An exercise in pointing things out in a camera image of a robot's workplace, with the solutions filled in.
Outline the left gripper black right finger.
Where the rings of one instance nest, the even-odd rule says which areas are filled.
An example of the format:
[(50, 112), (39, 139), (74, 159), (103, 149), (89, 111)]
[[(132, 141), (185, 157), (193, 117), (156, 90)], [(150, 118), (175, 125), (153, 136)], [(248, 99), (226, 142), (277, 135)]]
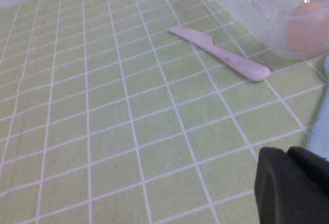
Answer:
[(297, 146), (286, 152), (289, 159), (286, 199), (328, 201), (328, 161)]

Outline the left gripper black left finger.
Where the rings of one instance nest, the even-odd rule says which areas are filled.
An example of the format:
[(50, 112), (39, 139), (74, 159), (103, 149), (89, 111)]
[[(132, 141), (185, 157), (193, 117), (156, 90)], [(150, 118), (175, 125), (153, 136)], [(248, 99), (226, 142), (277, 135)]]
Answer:
[(275, 147), (260, 149), (254, 194), (260, 223), (328, 223), (328, 201), (286, 199), (289, 159)]

